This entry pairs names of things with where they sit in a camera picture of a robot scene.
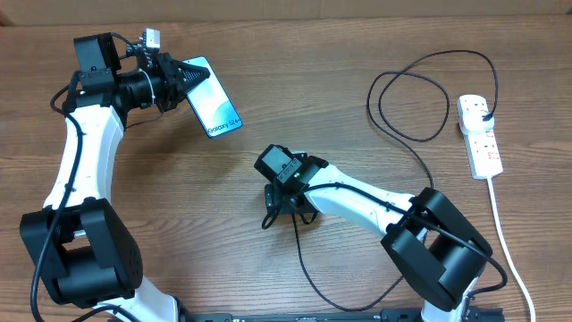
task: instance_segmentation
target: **white power strip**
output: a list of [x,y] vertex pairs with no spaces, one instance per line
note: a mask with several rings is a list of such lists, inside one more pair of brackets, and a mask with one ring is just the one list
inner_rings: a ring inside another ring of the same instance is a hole
[[520,290],[525,295],[526,303],[530,311],[531,322],[536,321],[536,312],[534,311],[533,299],[530,297],[525,283],[520,278],[515,268],[512,258],[509,254],[509,248],[502,234],[501,221],[499,219],[499,211],[492,187],[493,176],[502,173],[501,155],[499,154],[499,146],[494,137],[492,127],[494,126],[494,117],[487,121],[483,121],[483,116],[489,113],[486,100],[477,95],[464,95],[457,101],[459,126],[465,138],[465,146],[467,147],[468,163],[471,167],[473,178],[478,180],[486,179],[489,186],[491,196],[492,215],[494,224],[499,235],[500,245],[504,252],[510,271],[517,280]]

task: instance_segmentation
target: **wall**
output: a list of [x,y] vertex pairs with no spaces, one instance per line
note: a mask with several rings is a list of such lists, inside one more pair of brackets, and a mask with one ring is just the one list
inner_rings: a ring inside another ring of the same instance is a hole
[[5,25],[566,13],[572,0],[0,0]]

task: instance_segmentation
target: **wooden table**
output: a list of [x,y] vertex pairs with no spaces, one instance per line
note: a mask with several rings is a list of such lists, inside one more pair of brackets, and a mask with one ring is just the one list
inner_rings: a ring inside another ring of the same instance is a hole
[[[31,320],[33,265],[18,225],[22,214],[41,209],[60,165],[65,128],[48,101],[78,68],[72,40],[106,31],[136,38],[144,27],[0,28],[0,320]],[[193,312],[337,311],[303,276],[290,218],[260,229],[266,182],[253,164],[268,144],[280,143],[384,189],[420,192],[427,185],[425,173],[367,120],[366,93],[380,72],[399,70],[431,52],[465,48],[491,57],[499,73],[495,131],[505,173],[494,183],[512,258],[539,320],[570,320],[569,16],[154,27],[161,30],[163,50],[173,57],[208,57],[245,124],[210,140],[183,102],[162,120],[125,133],[115,159],[114,208],[139,243],[145,274],[163,292],[178,296]],[[123,44],[118,45],[122,51]],[[467,93],[491,99],[491,72],[471,55],[435,57],[415,72],[439,81],[453,103],[442,134],[411,145],[431,168],[436,188],[454,201],[507,267],[486,184],[473,180],[468,170],[454,105]],[[412,79],[398,80],[384,104],[395,125],[417,137],[433,133],[445,111],[438,89]],[[156,114],[155,109],[133,112],[129,122]],[[365,305],[400,275],[374,236],[338,217],[323,216],[300,234],[311,276],[339,304]],[[498,278],[488,267],[480,285]],[[43,285],[39,300],[50,320],[81,313],[53,304]],[[402,283],[375,309],[421,304]],[[480,295],[474,304],[502,307],[508,321],[526,321],[526,304],[512,276],[505,289]]]

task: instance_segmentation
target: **white power plug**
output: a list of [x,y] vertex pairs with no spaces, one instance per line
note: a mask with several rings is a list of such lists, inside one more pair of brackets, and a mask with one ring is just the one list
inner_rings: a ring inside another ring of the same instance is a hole
[[473,178],[483,180],[502,173],[501,155],[494,137],[494,117],[483,121],[489,114],[486,100],[477,95],[463,95],[458,98],[458,122]]
[[530,311],[531,322],[536,321],[536,312],[534,310],[533,299],[531,298],[525,283],[520,278],[515,268],[512,258],[509,254],[509,248],[502,234],[501,220],[499,219],[499,210],[497,209],[497,201],[494,196],[492,187],[493,176],[502,173],[501,155],[497,140],[494,137],[494,117],[488,121],[483,120],[483,116],[489,114],[484,97],[477,95],[463,95],[458,98],[458,124],[465,138],[465,146],[467,147],[468,163],[471,166],[471,173],[475,179],[486,179],[491,195],[492,216],[494,217],[494,225],[499,235],[500,246],[507,257],[510,271],[517,280],[518,286],[525,295],[526,303]]

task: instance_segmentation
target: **wooden surface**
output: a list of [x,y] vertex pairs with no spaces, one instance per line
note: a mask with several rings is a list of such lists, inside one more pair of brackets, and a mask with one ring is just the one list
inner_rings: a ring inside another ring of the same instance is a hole
[[[40,210],[57,175],[65,140],[49,99],[77,69],[72,39],[104,31],[128,38],[143,25],[0,29],[0,320],[29,321],[33,265],[21,241],[21,215]],[[427,179],[414,158],[366,118],[374,77],[427,53],[465,48],[494,61],[500,79],[495,129],[505,173],[494,180],[512,258],[540,321],[569,321],[572,309],[572,20],[569,16],[252,21],[156,24],[173,57],[205,55],[239,110],[244,127],[210,140],[186,103],[158,122],[125,133],[114,168],[114,208],[129,227],[145,274],[193,312],[334,312],[310,288],[289,217],[263,231],[265,179],[253,164],[270,143],[304,149],[345,173],[392,191],[420,192]],[[471,55],[435,57],[415,72],[439,81],[451,100],[492,97],[487,64]],[[444,115],[442,93],[398,80],[384,98],[388,117],[417,137]],[[129,122],[157,114],[130,114]],[[471,178],[456,107],[442,134],[411,145],[443,191],[488,239],[507,267],[486,184]],[[339,304],[375,299],[399,272],[379,241],[335,216],[301,229],[316,284]],[[496,284],[491,267],[480,285]],[[58,307],[43,285],[50,320]],[[422,304],[407,284],[375,309]],[[477,297],[526,321],[517,284]]]
[[572,0],[0,0],[5,25],[557,14]]

